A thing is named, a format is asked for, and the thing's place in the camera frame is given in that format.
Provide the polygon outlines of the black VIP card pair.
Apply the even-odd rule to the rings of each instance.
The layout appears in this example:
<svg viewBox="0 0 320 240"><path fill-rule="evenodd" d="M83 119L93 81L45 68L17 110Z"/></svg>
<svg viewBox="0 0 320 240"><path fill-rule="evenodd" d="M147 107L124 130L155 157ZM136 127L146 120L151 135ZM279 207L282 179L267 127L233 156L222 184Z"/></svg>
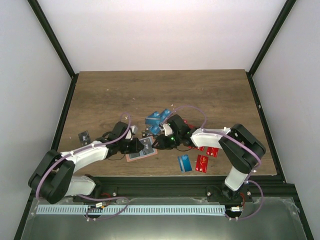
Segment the black VIP card pair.
<svg viewBox="0 0 320 240"><path fill-rule="evenodd" d="M143 156L151 155L155 152L154 149L152 148L152 144L153 144L152 137L142 138L140 142L143 144L143 149L141 151L141 154Z"/></svg>

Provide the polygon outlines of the blue card pile top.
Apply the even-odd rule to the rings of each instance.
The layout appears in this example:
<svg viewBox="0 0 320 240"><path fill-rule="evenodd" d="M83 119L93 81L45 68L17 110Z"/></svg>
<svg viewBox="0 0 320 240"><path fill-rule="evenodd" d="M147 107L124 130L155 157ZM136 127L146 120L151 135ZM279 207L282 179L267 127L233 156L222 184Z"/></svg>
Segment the blue card pile top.
<svg viewBox="0 0 320 240"><path fill-rule="evenodd" d="M155 111L145 118L147 130L153 135L158 135L163 130L163 123L165 119L172 112L169 109L164 109L162 112Z"/></svg>

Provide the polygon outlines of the red card pile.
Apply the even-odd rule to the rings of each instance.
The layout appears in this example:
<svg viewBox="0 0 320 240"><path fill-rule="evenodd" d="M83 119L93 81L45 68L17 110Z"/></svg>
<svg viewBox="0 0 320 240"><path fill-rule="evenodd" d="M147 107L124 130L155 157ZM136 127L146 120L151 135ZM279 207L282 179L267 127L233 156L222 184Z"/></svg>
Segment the red card pile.
<svg viewBox="0 0 320 240"><path fill-rule="evenodd" d="M191 129L195 128L194 125L189 124L185 119L183 121L184 121L185 124L188 125L189 128L191 128ZM218 152L219 152L219 148L216 148L216 147L205 147L205 146L192 147L192 146L189 146L188 148L189 149L197 149L197 150L199 150L201 152L203 152L205 150L205 148L206 148L206 151L205 151L206 154L208 156L215 157L215 158L218 156Z"/></svg>

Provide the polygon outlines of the left black frame post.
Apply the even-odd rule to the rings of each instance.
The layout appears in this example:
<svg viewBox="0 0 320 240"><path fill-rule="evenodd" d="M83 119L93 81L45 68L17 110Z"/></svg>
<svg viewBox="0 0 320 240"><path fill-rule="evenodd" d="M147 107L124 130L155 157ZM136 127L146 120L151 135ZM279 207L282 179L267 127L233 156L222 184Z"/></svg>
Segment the left black frame post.
<svg viewBox="0 0 320 240"><path fill-rule="evenodd" d="M63 64L68 75L73 79L76 76L74 69L70 61L67 58L54 30L52 29L50 22L48 21L40 3L38 0L27 0L29 6L31 7L33 13L35 14L38 22L40 23L42 29L44 30L46 36L48 37L51 45L53 46L55 52L57 53L61 63Z"/></svg>

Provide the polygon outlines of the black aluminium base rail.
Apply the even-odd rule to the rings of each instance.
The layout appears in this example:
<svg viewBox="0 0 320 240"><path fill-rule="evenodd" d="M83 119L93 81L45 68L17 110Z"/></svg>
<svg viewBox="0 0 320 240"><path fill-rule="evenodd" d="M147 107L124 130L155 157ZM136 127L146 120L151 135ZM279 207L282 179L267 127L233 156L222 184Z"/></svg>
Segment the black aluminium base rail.
<svg viewBox="0 0 320 240"><path fill-rule="evenodd" d="M251 176L251 183L243 185L237 193L223 186L224 176L157 176L106 177L96 176L97 185L90 198L205 198L209 202L236 203L241 194L246 200L265 197L293 197L298 193L292 183L280 176Z"/></svg>

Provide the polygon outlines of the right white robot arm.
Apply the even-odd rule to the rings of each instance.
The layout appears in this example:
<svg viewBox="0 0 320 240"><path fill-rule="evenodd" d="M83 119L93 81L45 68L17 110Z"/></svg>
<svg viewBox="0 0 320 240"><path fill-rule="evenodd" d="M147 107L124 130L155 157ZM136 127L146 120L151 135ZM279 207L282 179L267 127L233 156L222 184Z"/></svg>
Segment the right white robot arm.
<svg viewBox="0 0 320 240"><path fill-rule="evenodd" d="M190 127L177 114L168 118L163 125L164 133L155 138L152 147L157 150L171 150L185 147L217 148L224 151L232 167L224 180L221 194L229 202L240 196L240 188L249 181L266 153L265 146L242 124L223 129Z"/></svg>

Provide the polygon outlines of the metal sheet front panel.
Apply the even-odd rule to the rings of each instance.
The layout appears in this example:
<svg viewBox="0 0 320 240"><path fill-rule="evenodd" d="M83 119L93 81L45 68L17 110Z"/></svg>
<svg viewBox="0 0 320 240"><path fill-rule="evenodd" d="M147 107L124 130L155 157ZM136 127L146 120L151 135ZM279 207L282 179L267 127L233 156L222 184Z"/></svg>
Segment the metal sheet front panel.
<svg viewBox="0 0 320 240"><path fill-rule="evenodd" d="M34 200L23 240L305 240L299 210L291 198L255 198L244 220L225 215L36 214ZM136 198L132 205L216 205L192 198Z"/></svg>

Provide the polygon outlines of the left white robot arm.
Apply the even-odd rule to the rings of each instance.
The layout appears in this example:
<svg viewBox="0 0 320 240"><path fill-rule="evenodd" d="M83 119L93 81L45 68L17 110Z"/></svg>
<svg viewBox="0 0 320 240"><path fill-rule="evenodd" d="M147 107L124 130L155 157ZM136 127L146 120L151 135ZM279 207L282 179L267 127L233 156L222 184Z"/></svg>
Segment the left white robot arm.
<svg viewBox="0 0 320 240"><path fill-rule="evenodd" d="M78 149L65 152L49 150L29 178L28 186L35 191L37 198L43 198L50 204L77 195L97 202L102 196L102 189L91 176L75 176L75 172L118 153L139 153L144 145L135 137L137 131L137 126L119 121L112 131Z"/></svg>

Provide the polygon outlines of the lone black card far left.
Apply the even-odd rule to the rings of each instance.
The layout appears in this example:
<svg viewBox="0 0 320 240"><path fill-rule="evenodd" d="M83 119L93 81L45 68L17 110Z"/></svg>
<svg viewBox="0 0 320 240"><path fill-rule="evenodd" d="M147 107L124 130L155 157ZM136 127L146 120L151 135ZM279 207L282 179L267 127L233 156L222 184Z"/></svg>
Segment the lone black card far left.
<svg viewBox="0 0 320 240"><path fill-rule="evenodd" d="M79 141L80 141L80 144L82 146L86 146L88 144L90 144L92 141L91 141L91 137L89 135L89 132L86 130L86 131L83 131L83 132L80 132L78 134L78 138L79 138Z"/></svg>

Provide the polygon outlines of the black frame post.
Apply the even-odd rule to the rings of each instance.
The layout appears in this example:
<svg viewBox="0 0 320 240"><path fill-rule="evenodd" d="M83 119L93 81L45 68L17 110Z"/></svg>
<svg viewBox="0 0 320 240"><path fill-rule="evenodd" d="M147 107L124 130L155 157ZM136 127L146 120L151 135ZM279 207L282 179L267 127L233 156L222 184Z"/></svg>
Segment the black frame post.
<svg viewBox="0 0 320 240"><path fill-rule="evenodd" d="M48 37L51 45L53 46L55 52L57 53L61 63L63 64L68 75L73 79L76 76L74 69L70 61L67 58L54 30L52 29L50 22L48 21L40 3L38 0L27 0L29 6L31 7L33 13L35 14L38 22L40 23L42 29L44 30L46 36Z"/></svg>
<svg viewBox="0 0 320 240"><path fill-rule="evenodd" d="M281 11L279 12L272 28L270 29L261 49L259 50L256 58L253 61L250 69L247 73L248 77L253 77L257 72L260 64L262 63L263 59L265 58L267 52L269 51L272 43L274 42L275 38L277 37L279 31L281 30L283 24L285 23L287 17L289 16L292 8L294 7L296 0L286 0Z"/></svg>

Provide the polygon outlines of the red VIP card front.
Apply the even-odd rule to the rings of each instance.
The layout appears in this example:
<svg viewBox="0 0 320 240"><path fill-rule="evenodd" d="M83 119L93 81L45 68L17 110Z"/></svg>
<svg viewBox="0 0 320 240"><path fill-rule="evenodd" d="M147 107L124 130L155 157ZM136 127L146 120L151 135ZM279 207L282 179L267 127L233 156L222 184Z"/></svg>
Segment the red VIP card front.
<svg viewBox="0 0 320 240"><path fill-rule="evenodd" d="M208 167L209 157L205 155L198 155L195 165L195 170L197 172L206 173Z"/></svg>

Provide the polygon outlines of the right black frame post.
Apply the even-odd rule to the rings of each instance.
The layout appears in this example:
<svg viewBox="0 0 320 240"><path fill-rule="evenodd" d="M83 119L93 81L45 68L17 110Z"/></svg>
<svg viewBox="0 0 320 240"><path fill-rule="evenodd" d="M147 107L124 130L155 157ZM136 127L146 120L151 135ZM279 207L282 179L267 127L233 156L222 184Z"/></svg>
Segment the right black frame post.
<svg viewBox="0 0 320 240"><path fill-rule="evenodd" d="M292 8L294 7L296 0L286 0L281 11L279 12L272 28L270 29L261 49L259 50L256 58L253 61L250 69L247 73L248 77L253 77L257 72L260 64L262 63L263 59L265 58L267 52L269 51L272 43L274 42L275 38L277 37L279 31L281 30L283 24L285 23L287 17L289 16Z"/></svg>

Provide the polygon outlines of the black cards under blue pile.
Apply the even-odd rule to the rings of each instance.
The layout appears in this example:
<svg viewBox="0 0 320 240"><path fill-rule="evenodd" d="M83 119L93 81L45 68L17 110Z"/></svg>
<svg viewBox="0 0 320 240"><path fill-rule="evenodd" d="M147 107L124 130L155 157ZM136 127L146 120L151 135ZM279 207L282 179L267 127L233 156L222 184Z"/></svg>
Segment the black cards under blue pile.
<svg viewBox="0 0 320 240"><path fill-rule="evenodd" d="M151 133L148 130L143 130L141 132L141 135L142 135L143 138L146 138L146 137L151 136Z"/></svg>

